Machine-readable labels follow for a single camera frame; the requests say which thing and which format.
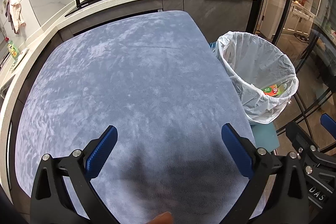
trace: garbage bag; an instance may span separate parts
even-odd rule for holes
[[[287,55],[257,35],[228,32],[217,40],[215,55],[235,86],[250,124],[272,122],[298,89]],[[278,97],[261,90],[275,84],[284,89]]]

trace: juice box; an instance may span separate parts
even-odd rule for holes
[[[271,86],[269,86],[269,87],[267,87],[267,88],[262,89],[262,91],[263,91],[266,95],[269,95],[269,96],[271,96],[271,97],[277,95],[278,92],[279,92],[277,85],[271,85]]]

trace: blue mat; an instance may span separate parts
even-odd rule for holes
[[[17,180],[30,195],[44,153],[83,149],[111,124],[118,141],[91,183],[121,224],[165,211],[175,223],[218,224],[248,182],[221,139],[227,122],[254,143],[231,80],[187,13],[116,21],[61,44],[43,66],[19,124]]]

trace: kitchen counter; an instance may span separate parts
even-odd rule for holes
[[[66,12],[74,7],[74,3],[73,5],[68,5],[67,8],[69,9],[67,9],[67,11],[65,11],[62,15],[58,15],[59,18],[54,20],[52,24],[47,22],[46,24],[48,27],[46,27],[46,25],[42,26],[28,38],[31,41],[28,46],[29,51],[14,71],[9,71],[12,63],[11,59],[9,59],[4,65],[3,70],[0,73],[1,86],[14,76],[0,111],[0,183],[7,196],[9,196],[9,186],[6,172],[8,129],[18,94],[35,60],[58,30],[98,11],[132,1],[135,0],[102,0],[64,17]]]

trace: hanging cloth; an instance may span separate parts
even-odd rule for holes
[[[9,12],[12,16],[13,25],[15,28],[14,32],[18,33],[19,27],[26,25],[21,14],[21,4],[18,2],[18,0],[9,0]]]

